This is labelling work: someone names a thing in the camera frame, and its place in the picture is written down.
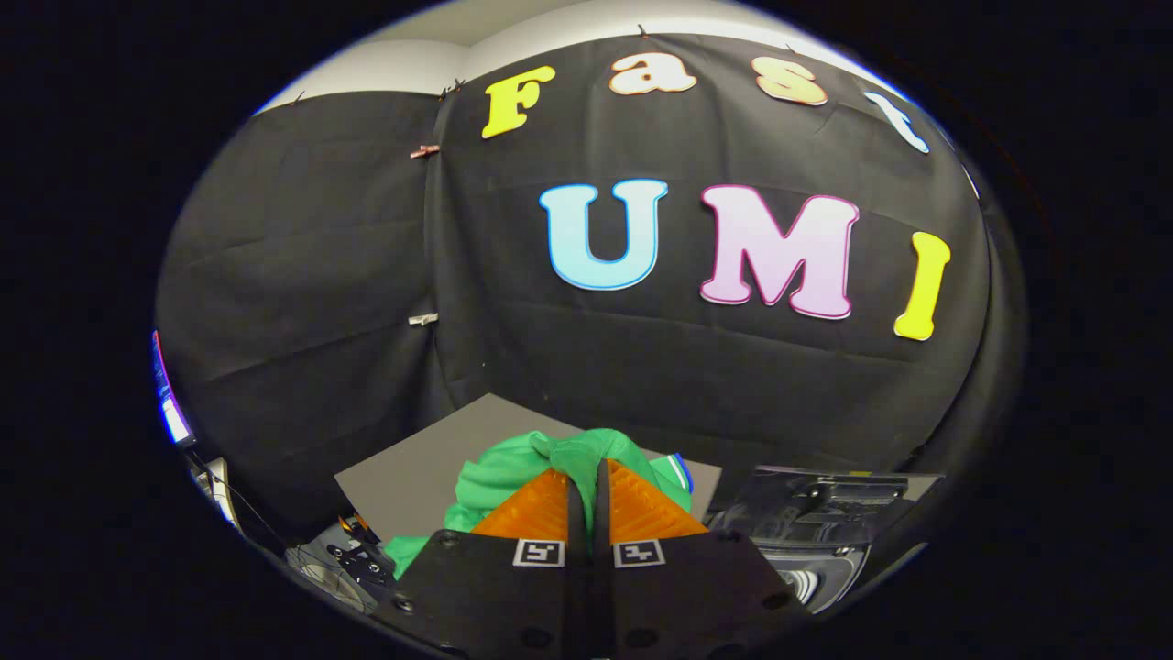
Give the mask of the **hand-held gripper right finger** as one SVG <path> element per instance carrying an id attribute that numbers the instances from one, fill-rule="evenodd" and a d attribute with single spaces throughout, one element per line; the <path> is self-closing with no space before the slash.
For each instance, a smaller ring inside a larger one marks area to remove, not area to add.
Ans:
<path id="1" fill-rule="evenodd" d="M 747 536 L 708 531 L 610 458 L 597 472 L 596 610 L 612 659 L 746 659 L 812 622 Z"/>

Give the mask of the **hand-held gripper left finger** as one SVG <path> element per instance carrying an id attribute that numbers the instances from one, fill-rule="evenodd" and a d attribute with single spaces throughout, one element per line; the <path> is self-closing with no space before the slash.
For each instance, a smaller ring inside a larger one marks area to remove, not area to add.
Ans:
<path id="1" fill-rule="evenodd" d="M 548 468 L 469 532 L 430 535 L 373 618 L 457 659 L 558 659 L 586 573 L 578 488 Z"/>

